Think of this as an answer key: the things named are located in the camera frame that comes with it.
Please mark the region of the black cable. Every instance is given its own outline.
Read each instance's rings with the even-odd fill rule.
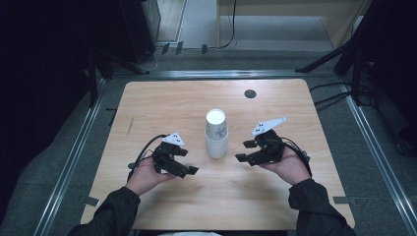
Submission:
[[[233,41],[233,38],[234,38],[234,34],[235,34],[235,25],[234,25],[234,20],[235,20],[235,17],[236,17],[236,1],[237,0],[235,0],[234,1],[234,5],[233,5],[233,21],[232,21],[232,29],[233,29],[233,34],[232,34],[232,37],[230,38],[230,41],[226,44],[226,45],[223,45],[223,46],[220,46],[218,49],[224,49],[224,48],[226,48],[227,46],[229,46],[229,44],[230,44],[230,42],[232,42]]]
[[[144,152],[146,151],[146,149],[148,149],[148,147],[157,139],[159,138],[165,138],[167,137],[166,135],[158,135],[156,137],[154,137],[153,139],[151,139],[146,145],[145,147],[142,149],[141,153],[139,153],[138,158],[135,161],[135,164],[132,166],[131,171],[129,172],[128,175],[128,180],[132,177],[133,172],[135,172],[135,169],[138,168],[139,164],[141,163],[141,157],[144,154]]]
[[[312,87],[312,88],[310,88],[310,91],[312,91],[314,89],[322,88],[322,87],[335,86],[335,85],[349,85],[349,86],[351,86],[352,83],[344,83],[344,82],[330,83],[330,84],[325,84],[325,85],[320,85],[320,86]]]
[[[329,98],[326,98],[326,99],[323,99],[323,100],[320,100],[320,101],[316,101],[314,104],[315,104],[315,105],[318,105],[318,104],[320,104],[320,103],[323,103],[323,102],[326,102],[326,101],[333,100],[333,99],[338,98],[338,97],[340,97],[340,96],[342,96],[342,97],[346,97],[346,96],[348,96],[348,95],[350,95],[350,94],[351,94],[351,91],[345,91],[345,92],[342,92],[342,93],[339,93],[339,94],[333,95],[333,96],[331,96],[331,97],[329,97]]]

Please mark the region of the gray floor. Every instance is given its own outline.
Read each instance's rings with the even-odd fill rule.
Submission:
[[[187,47],[194,47],[192,43],[195,43],[197,47],[200,47],[202,43],[212,43],[208,40],[208,36],[212,36],[212,33],[206,36],[203,36],[203,33],[197,33],[198,35],[194,37],[196,40],[186,37],[186,33],[187,31],[182,29],[181,36]],[[240,41],[238,37],[237,45],[241,44]],[[228,50],[211,49],[207,54],[202,54],[198,49],[183,50],[179,55],[175,55],[173,49],[166,54],[160,54],[158,51],[155,53],[157,62],[154,58],[149,58],[142,65],[146,68],[154,68],[147,76],[136,76],[123,68],[118,68],[114,79],[107,82],[107,89],[101,92],[102,101],[68,189],[63,193],[62,202],[59,202],[50,228],[46,229],[48,234],[43,235],[66,235],[74,225],[80,222],[84,210],[84,199],[89,195],[89,189],[111,129],[109,124],[114,113],[107,108],[117,108],[127,83],[140,80],[251,79],[258,78],[259,75],[264,75],[268,79],[302,78],[306,80],[310,88],[338,82],[338,78],[331,72],[337,58],[324,64],[310,75],[293,73],[293,69],[309,64],[325,55],[331,48],[306,46],[305,49],[300,49],[302,45],[299,45],[300,47],[295,46],[298,50],[292,50],[284,45],[287,45],[285,41],[282,42],[282,48],[279,50],[276,50],[276,47],[269,47],[269,50],[266,50],[267,48],[244,50],[236,47]],[[237,73],[238,77],[230,78],[230,71],[227,73],[223,70],[240,70],[241,72]],[[312,98],[317,101],[339,92],[341,92],[340,87],[318,89],[312,92]],[[378,110],[372,107],[362,109],[396,177],[408,198],[416,206],[417,158],[404,157],[397,153],[395,141]],[[88,112],[89,95],[87,94],[69,117],[54,143],[37,156],[23,172],[18,188],[10,201],[9,211],[0,227],[0,235],[33,235]],[[346,100],[320,112],[319,117],[356,220],[354,230],[357,235],[409,235]]]

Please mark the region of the person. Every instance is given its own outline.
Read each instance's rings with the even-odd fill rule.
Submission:
[[[286,147],[279,162],[260,166],[292,185],[288,201],[292,208],[299,210],[297,235],[355,235],[346,219],[329,203],[326,188],[311,178],[294,150]],[[126,186],[108,195],[93,220],[74,227],[69,236],[128,235],[141,202],[140,196],[175,178],[169,173],[157,173],[151,158],[144,159]]]

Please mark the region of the white paper cup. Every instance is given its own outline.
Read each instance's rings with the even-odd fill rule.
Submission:
[[[206,134],[206,147],[207,147],[208,155],[212,158],[222,158],[226,156],[227,150],[229,148],[228,133],[226,133],[226,137],[224,137],[220,141],[211,140]]]
[[[226,114],[220,109],[213,109],[206,115],[206,135],[212,141],[221,141],[227,136]]]

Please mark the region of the wire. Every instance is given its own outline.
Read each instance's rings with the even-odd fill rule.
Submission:
[[[342,97],[340,97],[338,100],[333,101],[333,102],[331,102],[331,103],[329,103],[329,104],[327,104],[327,105],[324,105],[324,106],[322,106],[322,107],[317,108],[317,112],[323,111],[323,110],[325,110],[325,109],[329,108],[330,106],[337,104],[337,103],[338,103],[338,102],[340,102],[342,99],[344,99],[344,98],[346,98],[347,96],[349,96],[349,95],[350,95],[350,92],[347,92],[347,93],[348,93],[348,94],[343,95],[343,96],[342,96]]]
[[[312,91],[314,89],[322,88],[322,87],[335,86],[335,85],[349,85],[349,86],[351,86],[352,83],[345,83],[345,82],[330,83],[330,84],[325,84],[325,85],[320,85],[320,86],[312,87],[312,88],[310,88],[310,91]]]
[[[144,67],[141,66],[141,64],[143,64],[146,60],[148,60],[148,57],[146,59],[144,59],[141,63],[138,63],[136,66],[139,67],[140,69],[142,69],[144,71],[148,71],[148,72],[153,71],[154,69],[156,69],[157,66],[159,65],[159,62],[156,58],[156,52],[161,50],[161,49],[162,49],[162,47],[159,47],[156,50],[154,50],[154,52],[152,53],[153,60],[155,61],[155,65],[153,66],[153,68],[147,69],[147,68],[144,68]]]
[[[236,17],[236,1],[237,0],[234,0],[234,4],[233,4],[233,21],[232,21],[232,30],[233,30],[233,33],[232,33],[232,37],[230,38],[229,42],[227,42],[227,44],[225,44],[223,46],[220,46],[218,49],[224,49],[224,48],[226,48],[227,46],[229,46],[230,42],[233,41],[233,38],[234,38],[234,35],[235,35],[235,24],[234,23],[235,23],[235,17]]]
[[[133,172],[135,172],[135,169],[138,168],[139,164],[141,163],[142,160],[144,160],[144,158],[142,158],[142,156],[144,155],[144,152],[146,151],[146,149],[148,149],[148,147],[157,139],[159,138],[165,138],[166,135],[158,135],[156,137],[154,137],[153,139],[151,139],[146,145],[145,147],[142,149],[141,153],[139,153],[138,158],[135,161],[134,166],[132,166],[131,171],[129,172],[128,175],[128,180],[131,178]]]

